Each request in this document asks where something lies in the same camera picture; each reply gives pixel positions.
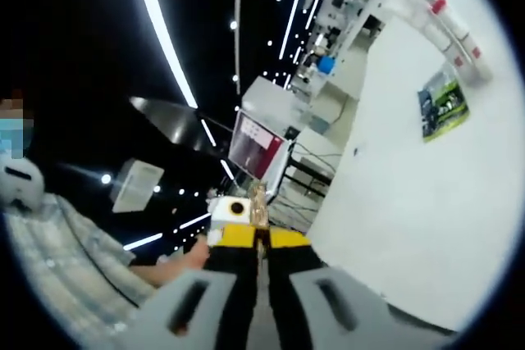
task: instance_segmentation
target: white bottle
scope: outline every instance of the white bottle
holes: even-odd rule
[[[482,55],[482,50],[470,34],[468,25],[459,17],[459,14],[450,7],[446,0],[425,1],[430,5],[432,14],[458,40],[476,67],[478,74],[484,80],[490,80],[492,78],[491,69]]]
[[[463,80],[469,81],[472,78],[472,67],[468,59],[453,41],[434,25],[434,16],[425,0],[385,0],[381,8],[392,12],[425,36],[455,67]]]

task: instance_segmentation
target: plaid shirt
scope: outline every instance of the plaid shirt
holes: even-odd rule
[[[66,199],[47,194],[38,215],[11,208],[5,213],[11,246],[32,290],[80,346],[125,330],[137,306],[153,294],[128,268],[135,255]]]

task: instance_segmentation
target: face mask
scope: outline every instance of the face mask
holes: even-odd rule
[[[0,119],[0,153],[9,152],[14,159],[24,157],[33,138],[33,121]]]

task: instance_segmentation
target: spotlight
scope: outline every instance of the spotlight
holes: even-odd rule
[[[109,174],[104,174],[104,175],[102,175],[102,178],[100,179],[100,181],[103,184],[109,184],[112,181],[112,176],[109,175]]]

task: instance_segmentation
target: red bottle cap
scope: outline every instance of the red bottle cap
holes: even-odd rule
[[[432,4],[431,10],[434,14],[439,14],[446,6],[446,0],[436,0]]]

